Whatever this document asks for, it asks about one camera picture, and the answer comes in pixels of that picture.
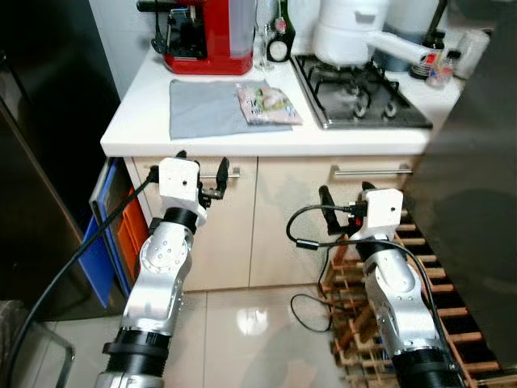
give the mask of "drawer handle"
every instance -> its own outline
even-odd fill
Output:
[[[413,174],[413,170],[406,164],[402,164],[398,170],[352,170],[343,171],[339,170],[338,166],[332,166],[331,172],[334,172],[334,176],[354,176],[354,175],[402,175],[402,174]]]
[[[241,168],[234,167],[232,172],[228,173],[228,178],[237,179],[241,177]],[[201,174],[200,179],[215,179],[216,174]]]

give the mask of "kitchen counter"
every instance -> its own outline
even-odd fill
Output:
[[[180,76],[162,64],[151,48],[101,139],[107,156],[163,156],[186,150],[190,155],[318,156],[318,155],[418,155],[433,133],[441,128],[460,96],[463,82],[454,79],[437,91],[408,74],[387,73],[400,82],[402,94],[430,121],[432,131],[421,129],[321,129],[290,62],[275,64],[263,73],[253,68],[241,77]],[[292,131],[247,133],[222,137],[171,140],[169,136],[169,83],[262,80],[279,87],[303,118]]]

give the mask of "cable connector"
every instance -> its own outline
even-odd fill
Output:
[[[357,202],[352,206],[348,206],[348,208],[350,209],[349,213],[354,217],[366,217],[368,214],[368,202],[366,200]]]
[[[160,171],[158,170],[158,166],[151,166],[147,179],[150,183],[160,183]]]
[[[318,241],[300,240],[298,238],[296,240],[296,247],[304,248],[304,249],[310,249],[311,251],[317,251],[317,249],[320,247],[320,244],[319,244]]]

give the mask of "tile floor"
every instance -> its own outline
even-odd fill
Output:
[[[190,293],[171,341],[164,379],[174,388],[337,388],[346,387],[343,370],[330,354],[329,333],[304,329],[289,301],[316,289],[278,288]],[[313,327],[325,327],[326,310],[308,299],[295,304]],[[90,388],[106,367],[103,344],[113,340],[120,317],[51,323],[76,349],[67,387]],[[63,351],[35,338],[18,371],[19,388],[54,387]]]

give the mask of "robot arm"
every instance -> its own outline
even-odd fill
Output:
[[[323,205],[334,204],[325,186],[320,197]],[[360,201],[350,208],[349,226],[340,226],[333,210],[324,209],[323,215],[329,234],[348,234],[358,241],[368,302],[400,387],[463,386],[422,300],[420,278],[402,250],[382,243],[393,240],[400,223],[402,193],[367,183]]]
[[[110,359],[95,388],[164,386],[162,375],[182,305],[183,282],[191,269],[193,236],[206,222],[211,200],[223,198],[228,167],[224,158],[217,172],[217,188],[203,189],[197,162],[185,158],[160,162],[160,196],[166,213],[141,248],[140,273],[119,332],[113,342],[104,345],[103,353]]]

